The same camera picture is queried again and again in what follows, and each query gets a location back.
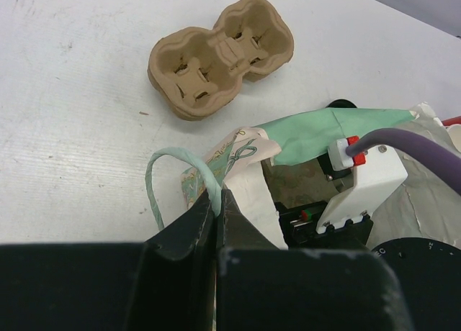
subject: black circular part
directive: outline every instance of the black circular part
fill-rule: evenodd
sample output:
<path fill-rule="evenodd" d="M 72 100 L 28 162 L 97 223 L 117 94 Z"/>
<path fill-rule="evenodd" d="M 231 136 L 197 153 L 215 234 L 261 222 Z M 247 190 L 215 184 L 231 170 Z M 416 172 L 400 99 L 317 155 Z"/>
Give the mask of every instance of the black circular part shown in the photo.
<path fill-rule="evenodd" d="M 461 330 L 461 250 L 406 237 L 373 251 L 398 277 L 416 330 Z"/>
<path fill-rule="evenodd" d="M 337 99 L 332 101 L 327 108 L 357 108 L 357 106 L 347 99 Z"/>

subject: white table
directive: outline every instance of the white table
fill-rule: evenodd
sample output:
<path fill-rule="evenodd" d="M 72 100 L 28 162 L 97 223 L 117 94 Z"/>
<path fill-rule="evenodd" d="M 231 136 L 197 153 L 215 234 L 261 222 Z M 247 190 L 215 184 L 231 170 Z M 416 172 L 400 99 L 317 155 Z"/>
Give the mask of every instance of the white table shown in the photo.
<path fill-rule="evenodd" d="M 211 28 L 236 1 L 0 0 L 0 242 L 145 240 L 158 231 L 153 151 L 203 155 L 236 127 L 337 98 L 461 114 L 459 39 L 373 0 L 269 0 L 295 37 L 292 61 L 206 120 L 176 118 L 149 84 L 151 48 Z M 166 224 L 185 210 L 186 167 L 154 166 Z"/>

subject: purple cable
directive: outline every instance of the purple cable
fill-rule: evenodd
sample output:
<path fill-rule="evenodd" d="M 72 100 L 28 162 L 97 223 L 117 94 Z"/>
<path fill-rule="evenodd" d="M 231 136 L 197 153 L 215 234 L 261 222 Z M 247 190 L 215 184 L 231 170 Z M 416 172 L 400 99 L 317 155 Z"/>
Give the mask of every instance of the purple cable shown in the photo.
<path fill-rule="evenodd" d="M 461 159 L 454 153 L 416 133 L 382 128 L 347 147 L 346 154 L 354 157 L 376 145 L 389 145 L 408 153 L 461 196 Z"/>

